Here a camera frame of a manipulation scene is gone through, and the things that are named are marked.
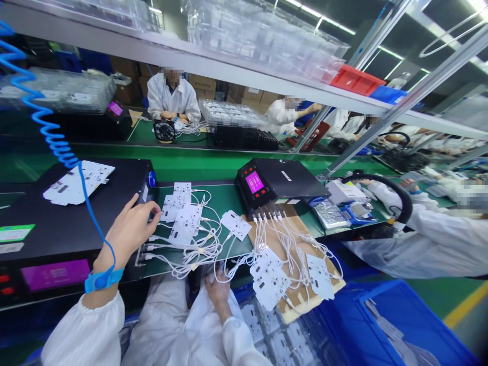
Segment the hand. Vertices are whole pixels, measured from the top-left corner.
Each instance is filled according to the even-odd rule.
[[[220,268],[217,269],[217,279],[219,281],[224,282],[228,280],[228,278],[220,271]],[[217,280],[214,280],[213,283],[210,282],[210,278],[205,277],[205,287],[207,288],[208,297],[212,300],[213,306],[217,309],[220,308],[223,304],[227,304],[229,300],[229,292],[230,292],[230,282],[227,283],[220,283]]]
[[[374,180],[370,180],[370,179],[359,179],[354,181],[354,183],[361,183],[364,184],[365,186],[369,186],[373,182]]]
[[[136,193],[125,205],[105,237],[115,253],[115,269],[124,268],[132,253],[155,232],[162,214],[161,208],[154,201],[132,207],[138,198],[139,194]],[[147,219],[151,212],[154,213],[154,218],[148,224]],[[104,272],[112,265],[112,252],[104,244],[94,263],[94,272]]]
[[[164,111],[160,114],[161,119],[173,119],[176,118],[176,113]]]
[[[413,179],[404,179],[403,181],[400,182],[400,186],[406,189],[408,186],[411,185],[409,188],[410,192],[420,191],[419,186],[413,185],[414,183],[416,183],[416,182]]]
[[[322,104],[314,103],[307,108],[308,113],[315,113],[322,109]]]

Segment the black cable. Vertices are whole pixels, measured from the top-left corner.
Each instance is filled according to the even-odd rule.
[[[200,141],[203,141],[203,140],[206,140],[207,137],[205,136],[204,138],[200,139],[200,140],[195,140],[195,141],[188,141],[188,140],[180,140],[180,139],[176,139],[176,141],[179,141],[179,142],[200,142]]]
[[[375,174],[364,174],[362,170],[359,169],[356,169],[351,176],[341,178],[341,182],[347,183],[349,181],[359,180],[359,179],[376,180],[378,182],[384,183],[385,185],[393,189],[394,192],[398,194],[398,196],[400,197],[402,201],[402,208],[403,208],[402,212],[400,213],[396,221],[398,221],[401,224],[405,224],[405,225],[407,224],[413,211],[412,199],[410,198],[410,195],[407,193],[407,191],[405,191],[396,183],[392,182],[390,179],[385,178],[384,176],[375,175]]]

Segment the small fan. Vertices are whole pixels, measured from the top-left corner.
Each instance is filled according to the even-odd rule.
[[[169,119],[157,119],[152,124],[154,126],[154,134],[159,143],[172,143],[176,139],[174,122]]]

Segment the stacked plastic trays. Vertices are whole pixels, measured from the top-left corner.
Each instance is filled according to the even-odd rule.
[[[158,17],[142,0],[46,0],[53,6],[144,32],[159,32]]]
[[[187,0],[189,41],[329,84],[349,45],[261,0]]]
[[[41,92],[45,98],[35,99],[34,102],[55,112],[102,114],[116,89],[109,76],[41,68],[31,68],[30,71],[35,74],[36,80],[23,85]],[[0,80],[0,106],[26,108],[20,100],[26,93],[11,85],[10,80],[15,76]]]
[[[260,128],[267,123],[264,115],[247,105],[200,99],[200,111],[210,126]]]

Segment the blue anti-static wrist strap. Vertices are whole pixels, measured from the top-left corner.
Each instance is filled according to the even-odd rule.
[[[89,274],[85,280],[85,293],[101,290],[112,286],[114,283],[120,282],[124,269],[113,270],[112,268],[103,273]]]

